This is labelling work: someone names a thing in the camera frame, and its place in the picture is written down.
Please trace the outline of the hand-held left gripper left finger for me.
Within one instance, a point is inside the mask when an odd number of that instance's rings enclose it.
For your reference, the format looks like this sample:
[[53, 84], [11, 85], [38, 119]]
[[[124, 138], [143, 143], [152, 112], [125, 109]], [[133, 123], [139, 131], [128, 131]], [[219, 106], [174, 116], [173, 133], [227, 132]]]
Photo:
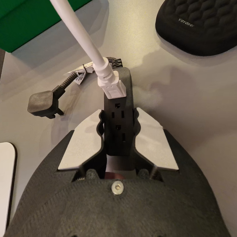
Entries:
[[106, 165], [103, 112], [95, 111], [75, 128], [58, 170], [100, 169]]

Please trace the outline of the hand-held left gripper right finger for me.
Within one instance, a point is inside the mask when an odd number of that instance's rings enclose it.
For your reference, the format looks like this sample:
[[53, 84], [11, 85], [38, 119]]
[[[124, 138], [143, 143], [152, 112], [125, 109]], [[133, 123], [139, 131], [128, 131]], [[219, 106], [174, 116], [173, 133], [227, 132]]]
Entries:
[[163, 127], [141, 108], [136, 108], [138, 134], [135, 151], [162, 170], [179, 170]]

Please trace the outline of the black power strip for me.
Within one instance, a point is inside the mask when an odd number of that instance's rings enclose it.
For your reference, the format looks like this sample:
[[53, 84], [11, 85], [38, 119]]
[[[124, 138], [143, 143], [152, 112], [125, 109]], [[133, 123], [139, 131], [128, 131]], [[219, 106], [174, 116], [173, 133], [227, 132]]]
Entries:
[[132, 78], [126, 67], [115, 69], [126, 86], [126, 97], [108, 99], [104, 94], [104, 144], [109, 156], [129, 156], [134, 137]]

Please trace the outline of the white power plug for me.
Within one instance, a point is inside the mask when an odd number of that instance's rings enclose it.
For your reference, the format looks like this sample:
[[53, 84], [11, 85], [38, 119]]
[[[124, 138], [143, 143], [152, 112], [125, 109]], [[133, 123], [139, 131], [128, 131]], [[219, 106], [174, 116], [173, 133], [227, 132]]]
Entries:
[[92, 60], [98, 86], [104, 91], [107, 98], [126, 97], [126, 87], [120, 80], [118, 71], [112, 69], [108, 58], [96, 56]]

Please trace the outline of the black flat plug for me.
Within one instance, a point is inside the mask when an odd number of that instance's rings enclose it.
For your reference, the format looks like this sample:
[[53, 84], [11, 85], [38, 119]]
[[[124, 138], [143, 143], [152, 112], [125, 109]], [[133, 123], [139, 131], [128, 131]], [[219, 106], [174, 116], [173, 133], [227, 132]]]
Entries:
[[64, 112], [59, 109], [59, 98], [65, 93], [65, 89], [57, 86], [53, 90], [35, 93], [30, 96], [27, 111], [39, 117], [54, 119], [55, 114], [60, 116]]

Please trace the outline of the white flat pad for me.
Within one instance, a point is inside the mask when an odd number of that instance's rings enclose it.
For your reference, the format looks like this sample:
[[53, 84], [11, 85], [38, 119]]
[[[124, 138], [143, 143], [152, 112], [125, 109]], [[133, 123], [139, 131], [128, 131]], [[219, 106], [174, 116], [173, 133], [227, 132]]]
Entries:
[[17, 149], [9, 142], [0, 143], [0, 236], [10, 222], [14, 181], [17, 164]]

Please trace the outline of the black wrist rest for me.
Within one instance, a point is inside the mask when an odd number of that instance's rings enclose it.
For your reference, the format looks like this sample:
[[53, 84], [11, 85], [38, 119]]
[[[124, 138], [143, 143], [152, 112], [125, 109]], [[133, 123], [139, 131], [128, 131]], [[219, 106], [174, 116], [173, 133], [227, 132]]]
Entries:
[[157, 34], [196, 56], [213, 56], [237, 45], [236, 0], [166, 0], [155, 22]]

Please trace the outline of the green box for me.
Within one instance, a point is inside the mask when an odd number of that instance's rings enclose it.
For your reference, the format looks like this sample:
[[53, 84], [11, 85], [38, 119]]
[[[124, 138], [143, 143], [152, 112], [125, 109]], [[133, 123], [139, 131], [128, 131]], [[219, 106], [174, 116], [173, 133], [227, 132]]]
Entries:
[[[69, 0], [89, 34], [108, 17], [107, 0]], [[61, 21], [49, 0], [1, 0], [0, 48], [13, 52]]]

